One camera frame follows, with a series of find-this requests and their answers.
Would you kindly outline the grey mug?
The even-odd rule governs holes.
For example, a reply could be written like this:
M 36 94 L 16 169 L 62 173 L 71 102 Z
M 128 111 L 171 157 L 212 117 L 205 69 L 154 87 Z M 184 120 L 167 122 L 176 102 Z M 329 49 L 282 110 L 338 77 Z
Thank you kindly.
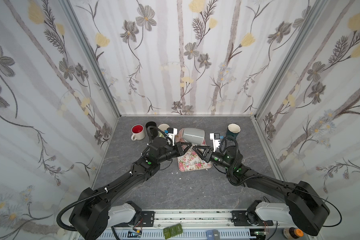
M 201 145 L 205 140 L 205 131 L 197 128 L 184 128 L 179 134 L 185 142 L 195 145 Z

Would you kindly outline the black mug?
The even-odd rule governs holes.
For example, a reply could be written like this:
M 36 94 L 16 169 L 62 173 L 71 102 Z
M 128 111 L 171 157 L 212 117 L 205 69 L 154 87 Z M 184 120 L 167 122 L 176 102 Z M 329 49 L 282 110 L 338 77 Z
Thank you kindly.
M 159 134 L 158 130 L 157 130 L 157 123 L 150 121 L 146 123 L 146 129 L 149 131 L 150 136 L 152 137 L 152 139 L 156 138 Z

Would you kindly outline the light green mug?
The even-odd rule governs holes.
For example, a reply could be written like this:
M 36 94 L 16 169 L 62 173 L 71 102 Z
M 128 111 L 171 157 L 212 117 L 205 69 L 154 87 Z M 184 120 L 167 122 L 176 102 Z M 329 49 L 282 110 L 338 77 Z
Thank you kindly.
M 161 130 L 161 131 L 166 131 L 170 126 L 168 124 L 160 124 L 158 126 L 158 128 Z

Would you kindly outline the dark green mug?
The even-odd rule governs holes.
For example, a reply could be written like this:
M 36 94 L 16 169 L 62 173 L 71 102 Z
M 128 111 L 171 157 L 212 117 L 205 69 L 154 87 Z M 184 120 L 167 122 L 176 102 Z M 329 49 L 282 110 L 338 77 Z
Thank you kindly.
M 226 136 L 231 136 L 236 139 L 240 132 L 241 127 L 239 125 L 229 124 L 227 127 Z

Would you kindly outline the white mug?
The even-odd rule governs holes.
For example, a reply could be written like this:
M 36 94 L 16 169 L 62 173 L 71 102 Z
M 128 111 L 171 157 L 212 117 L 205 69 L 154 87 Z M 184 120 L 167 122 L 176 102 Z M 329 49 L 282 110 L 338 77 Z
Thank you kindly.
M 132 127 L 131 129 L 132 132 L 132 136 L 131 136 L 131 140 L 132 141 L 140 141 L 143 140 L 146 136 L 145 133 L 145 128 L 143 125 L 135 125 Z

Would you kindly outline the pink mug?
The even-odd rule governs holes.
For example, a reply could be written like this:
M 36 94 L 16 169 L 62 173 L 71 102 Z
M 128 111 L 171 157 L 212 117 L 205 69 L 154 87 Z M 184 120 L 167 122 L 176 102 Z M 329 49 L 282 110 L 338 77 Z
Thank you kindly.
M 184 142 L 184 139 L 182 138 L 182 135 L 181 134 L 177 134 L 175 136 L 175 140 L 176 142 Z

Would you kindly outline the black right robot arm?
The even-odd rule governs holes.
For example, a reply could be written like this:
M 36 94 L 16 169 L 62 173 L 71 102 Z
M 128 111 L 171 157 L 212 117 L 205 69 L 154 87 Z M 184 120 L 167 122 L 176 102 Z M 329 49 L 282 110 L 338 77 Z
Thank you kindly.
M 285 182 L 246 167 L 235 138 L 223 138 L 218 150 L 209 146 L 193 146 L 193 151 L 203 161 L 223 167 L 231 185 L 255 189 L 284 202 L 293 224 L 304 233 L 317 236 L 325 227 L 331 202 L 320 197 L 313 187 L 304 181 L 297 184 Z

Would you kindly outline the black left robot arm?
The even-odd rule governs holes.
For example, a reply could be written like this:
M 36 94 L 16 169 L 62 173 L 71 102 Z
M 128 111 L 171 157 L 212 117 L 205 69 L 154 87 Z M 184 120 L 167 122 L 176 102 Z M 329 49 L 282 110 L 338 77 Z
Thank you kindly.
M 78 232 L 86 240 L 97 239 L 107 228 L 116 225 L 110 216 L 114 201 L 154 176 L 162 162 L 181 157 L 192 147 L 192 143 L 175 142 L 167 134 L 152 138 L 151 129 L 147 130 L 147 147 L 131 164 L 130 170 L 101 188 L 82 191 L 77 201 L 58 213 L 56 222 L 60 228 Z

